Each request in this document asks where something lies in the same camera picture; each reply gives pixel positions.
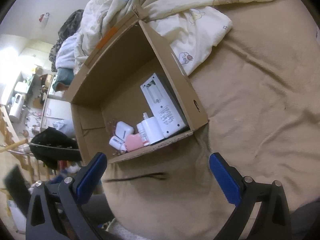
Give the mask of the lavender blanket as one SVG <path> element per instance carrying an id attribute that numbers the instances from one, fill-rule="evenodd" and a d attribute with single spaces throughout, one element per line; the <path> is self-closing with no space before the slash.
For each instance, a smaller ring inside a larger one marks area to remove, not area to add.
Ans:
<path id="1" fill-rule="evenodd" d="M 60 68 L 74 69 L 75 67 L 75 48 L 77 40 L 80 37 L 79 32 L 63 41 L 61 48 L 57 52 L 55 67 L 57 70 Z"/>

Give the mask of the small white pill bottle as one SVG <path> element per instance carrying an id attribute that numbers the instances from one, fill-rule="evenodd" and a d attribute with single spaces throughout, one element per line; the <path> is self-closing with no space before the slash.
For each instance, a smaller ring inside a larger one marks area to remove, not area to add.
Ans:
<path id="1" fill-rule="evenodd" d="M 144 146 L 149 146 L 150 142 L 149 142 L 149 139 L 148 139 L 148 136 L 147 136 L 147 133 L 142 125 L 142 123 L 138 123 L 137 124 L 137 130 L 138 130 L 138 133 L 141 137 L 141 140 L 143 142 L 143 145 Z"/>

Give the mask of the cream bear-print duvet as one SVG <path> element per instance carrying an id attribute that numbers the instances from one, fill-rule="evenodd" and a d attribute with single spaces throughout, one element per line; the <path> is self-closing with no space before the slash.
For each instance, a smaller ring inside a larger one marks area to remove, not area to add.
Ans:
<path id="1" fill-rule="evenodd" d="M 191 74 L 233 26 L 218 6 L 270 1 L 273 0 L 90 0 L 75 42 L 74 71 L 80 70 L 116 23 L 140 7 L 146 12 L 147 25 L 167 40 L 184 71 Z"/>

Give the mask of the teal pillow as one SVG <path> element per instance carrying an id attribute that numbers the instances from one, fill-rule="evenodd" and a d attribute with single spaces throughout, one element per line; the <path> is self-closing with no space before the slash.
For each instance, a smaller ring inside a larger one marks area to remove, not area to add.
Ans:
<path id="1" fill-rule="evenodd" d="M 57 71 L 55 82 L 53 83 L 53 90 L 55 92 L 65 91 L 69 88 L 74 79 L 73 69 L 59 68 Z"/>

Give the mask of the white lotion bottle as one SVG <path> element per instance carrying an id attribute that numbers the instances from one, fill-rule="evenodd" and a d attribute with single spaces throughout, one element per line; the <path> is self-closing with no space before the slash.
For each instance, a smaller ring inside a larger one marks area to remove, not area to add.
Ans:
<path id="1" fill-rule="evenodd" d="M 126 152 L 125 140 L 134 133 L 134 128 L 123 121 L 116 124 L 114 135 L 109 140 L 109 145 L 120 152 Z"/>

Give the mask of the white appliance on shelf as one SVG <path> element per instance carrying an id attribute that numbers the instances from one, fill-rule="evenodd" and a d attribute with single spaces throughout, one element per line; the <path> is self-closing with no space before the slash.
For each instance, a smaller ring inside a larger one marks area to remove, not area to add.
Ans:
<path id="1" fill-rule="evenodd" d="M 24 102 L 25 94 L 16 93 L 9 112 L 9 119 L 11 122 L 17 123 L 20 121 L 20 116 L 22 113 Z"/>

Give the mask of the white cabinet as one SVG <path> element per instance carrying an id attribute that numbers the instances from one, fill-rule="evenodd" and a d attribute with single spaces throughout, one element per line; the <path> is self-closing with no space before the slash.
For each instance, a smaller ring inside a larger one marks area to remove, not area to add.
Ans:
<path id="1" fill-rule="evenodd" d="M 40 123 L 41 132 L 52 127 L 54 122 L 59 120 L 71 119 L 71 104 L 63 98 L 64 91 L 49 93 L 42 111 Z"/>

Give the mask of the brown cardboard box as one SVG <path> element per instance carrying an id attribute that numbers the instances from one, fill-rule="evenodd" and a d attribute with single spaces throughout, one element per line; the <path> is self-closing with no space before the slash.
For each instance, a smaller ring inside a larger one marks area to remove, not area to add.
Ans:
<path id="1" fill-rule="evenodd" d="M 131 12 L 112 27 L 64 94 L 71 103 L 84 163 L 98 152 L 111 163 L 133 159 L 183 140 L 208 122 L 178 58 L 168 42 L 143 21 L 145 17 L 145 12 Z M 151 112 L 140 87 L 152 74 L 159 74 L 172 92 L 187 125 L 154 145 L 117 156 L 108 143 L 111 123 L 135 125 Z"/>

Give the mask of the pink heart-shaped case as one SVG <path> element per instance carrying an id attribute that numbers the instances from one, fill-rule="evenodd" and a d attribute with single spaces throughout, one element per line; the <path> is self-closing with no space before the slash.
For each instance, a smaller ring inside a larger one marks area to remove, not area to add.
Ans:
<path id="1" fill-rule="evenodd" d="M 142 141 L 140 134 L 130 134 L 126 137 L 125 148 L 127 152 L 132 152 L 143 147 L 144 142 Z"/>

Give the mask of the tan bed sheet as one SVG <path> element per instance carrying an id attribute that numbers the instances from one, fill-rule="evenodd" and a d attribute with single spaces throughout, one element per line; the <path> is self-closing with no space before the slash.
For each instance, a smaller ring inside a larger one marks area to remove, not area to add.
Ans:
<path id="1" fill-rule="evenodd" d="M 301 0 L 224 5 L 233 29 L 191 75 L 209 122 L 110 164 L 104 185 L 123 239 L 213 239 L 233 205 L 211 174 L 219 152 L 244 176 L 282 183 L 302 239 L 319 214 L 319 44 Z"/>

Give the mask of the white remote control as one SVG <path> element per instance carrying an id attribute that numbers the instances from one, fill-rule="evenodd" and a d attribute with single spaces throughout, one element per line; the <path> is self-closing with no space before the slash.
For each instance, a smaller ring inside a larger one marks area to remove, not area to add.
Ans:
<path id="1" fill-rule="evenodd" d="M 156 73 L 153 73 L 140 88 L 165 138 L 176 135 L 188 127 L 177 100 Z"/>

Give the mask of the white power adapter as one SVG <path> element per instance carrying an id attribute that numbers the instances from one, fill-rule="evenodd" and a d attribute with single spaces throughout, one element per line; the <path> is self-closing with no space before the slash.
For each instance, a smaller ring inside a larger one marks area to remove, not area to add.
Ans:
<path id="1" fill-rule="evenodd" d="M 156 144 L 165 138 L 157 119 L 154 116 L 149 117 L 147 113 L 143 113 L 142 126 L 146 132 L 150 145 Z"/>

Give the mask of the dark patterned blanket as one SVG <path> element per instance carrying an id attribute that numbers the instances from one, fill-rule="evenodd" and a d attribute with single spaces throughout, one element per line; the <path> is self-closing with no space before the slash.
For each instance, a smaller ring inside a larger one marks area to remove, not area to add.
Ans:
<path id="1" fill-rule="evenodd" d="M 82 16 L 84 13 L 84 9 L 78 9 L 74 11 L 64 22 L 62 27 L 58 31 L 58 39 L 56 41 L 56 44 L 53 45 L 53 47 L 50 50 L 49 53 L 49 61 L 51 64 L 51 71 L 57 72 L 57 68 L 55 66 L 56 62 L 56 56 L 58 51 L 60 50 L 62 43 L 69 38 L 70 36 L 74 35 L 79 27 L 82 20 Z"/>

